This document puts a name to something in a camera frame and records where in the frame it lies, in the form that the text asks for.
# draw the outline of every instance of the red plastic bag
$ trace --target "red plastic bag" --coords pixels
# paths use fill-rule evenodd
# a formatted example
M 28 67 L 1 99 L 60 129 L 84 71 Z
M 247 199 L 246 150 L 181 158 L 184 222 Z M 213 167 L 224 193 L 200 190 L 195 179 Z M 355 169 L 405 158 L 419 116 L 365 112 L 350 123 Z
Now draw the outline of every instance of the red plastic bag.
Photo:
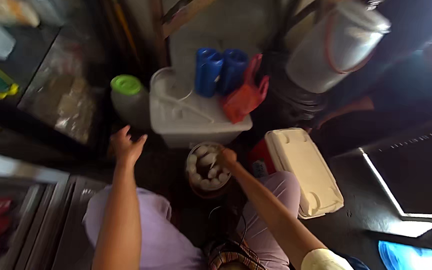
M 243 121 L 244 117 L 265 100 L 269 86 L 269 76 L 265 75 L 259 87 L 255 85 L 255 75 L 261 65 L 262 54 L 256 54 L 249 62 L 248 68 L 244 71 L 244 83 L 221 99 L 223 111 L 233 124 Z

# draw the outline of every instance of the blue plastic cup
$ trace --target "blue plastic cup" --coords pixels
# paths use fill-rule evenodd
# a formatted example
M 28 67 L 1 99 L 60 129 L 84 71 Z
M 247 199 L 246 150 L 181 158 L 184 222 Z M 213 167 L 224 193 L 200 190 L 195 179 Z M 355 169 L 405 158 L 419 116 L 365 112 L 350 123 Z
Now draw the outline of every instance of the blue plastic cup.
M 196 52 L 194 91 L 206 98 L 214 96 L 223 67 L 221 53 L 213 48 L 200 48 Z

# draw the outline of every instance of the white box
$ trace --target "white box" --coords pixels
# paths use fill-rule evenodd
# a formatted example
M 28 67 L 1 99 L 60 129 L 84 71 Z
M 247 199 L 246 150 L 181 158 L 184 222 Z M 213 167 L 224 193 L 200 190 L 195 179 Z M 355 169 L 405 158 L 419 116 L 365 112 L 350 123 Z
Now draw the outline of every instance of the white box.
M 224 145 L 253 126 L 249 115 L 232 124 L 219 105 L 220 96 L 205 98 L 191 93 L 183 100 L 172 97 L 175 84 L 171 67 L 154 73 L 150 83 L 151 127 L 168 147 L 191 148 L 206 141 Z

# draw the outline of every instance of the wooden stick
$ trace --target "wooden stick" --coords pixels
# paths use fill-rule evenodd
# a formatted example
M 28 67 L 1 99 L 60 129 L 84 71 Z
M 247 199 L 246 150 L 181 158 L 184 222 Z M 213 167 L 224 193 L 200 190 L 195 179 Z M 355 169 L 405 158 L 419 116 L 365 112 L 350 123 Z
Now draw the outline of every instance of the wooden stick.
M 179 10 L 171 21 L 163 24 L 164 38 L 169 37 L 172 33 L 182 27 L 183 24 L 193 19 L 198 14 L 198 12 L 207 8 L 214 1 L 216 0 L 192 0 L 184 8 Z
M 148 0 L 151 8 L 151 18 L 154 31 L 154 49 L 156 52 L 159 68 L 168 66 L 168 52 L 166 50 L 165 38 L 163 37 L 163 4 L 161 0 Z

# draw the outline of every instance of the black cable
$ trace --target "black cable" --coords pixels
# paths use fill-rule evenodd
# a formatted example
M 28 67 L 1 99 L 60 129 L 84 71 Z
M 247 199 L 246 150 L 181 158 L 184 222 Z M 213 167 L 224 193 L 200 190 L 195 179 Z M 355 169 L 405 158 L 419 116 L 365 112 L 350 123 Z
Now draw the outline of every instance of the black cable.
M 241 244 L 244 241 L 244 237 L 246 237 L 246 219 L 244 218 L 244 215 L 241 215 L 241 218 L 243 218 L 243 222 L 244 222 L 244 232 L 243 232 L 243 237 L 241 238 L 241 242 L 239 243 L 239 246 L 241 246 Z

